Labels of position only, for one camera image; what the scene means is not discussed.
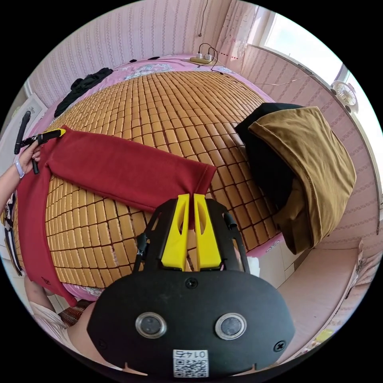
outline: red cloth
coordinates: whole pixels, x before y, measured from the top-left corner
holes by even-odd
[[[206,194],[216,168],[118,137],[66,133],[41,147],[40,174],[27,174],[18,187],[20,250],[28,277],[72,306],[59,281],[45,231],[51,175],[103,197],[153,212],[179,194]]]

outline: black handle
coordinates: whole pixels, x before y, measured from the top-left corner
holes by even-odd
[[[32,159],[32,167],[33,167],[33,173],[34,174],[39,174],[39,167],[37,165],[36,160]]]
[[[31,119],[31,112],[26,111],[25,115],[23,116],[23,119],[21,121],[19,133],[18,133],[17,138],[16,138],[16,144],[15,144],[15,150],[14,150],[14,153],[16,155],[20,153],[21,142],[23,141],[25,128],[27,127],[27,124],[28,124],[30,119]]]

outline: power strip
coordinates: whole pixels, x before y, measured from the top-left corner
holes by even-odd
[[[197,57],[190,57],[190,61],[194,63],[199,63],[199,64],[209,64],[209,63],[212,63],[214,60],[206,60],[206,59],[198,59]]]

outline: window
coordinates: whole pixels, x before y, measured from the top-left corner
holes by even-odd
[[[309,31],[280,14],[274,17],[265,47],[297,60],[329,85],[342,68],[342,61],[332,50]]]
[[[350,83],[355,89],[355,95],[359,104],[359,111],[355,115],[371,145],[383,188],[383,132],[381,126],[366,94],[352,73],[349,72],[345,82]]]

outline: smartwatch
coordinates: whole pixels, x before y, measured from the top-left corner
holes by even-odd
[[[21,165],[19,163],[19,160],[16,160],[15,165],[16,165],[16,169],[19,173],[20,179],[23,178],[25,176],[25,173],[24,173],[23,168],[21,167]]]

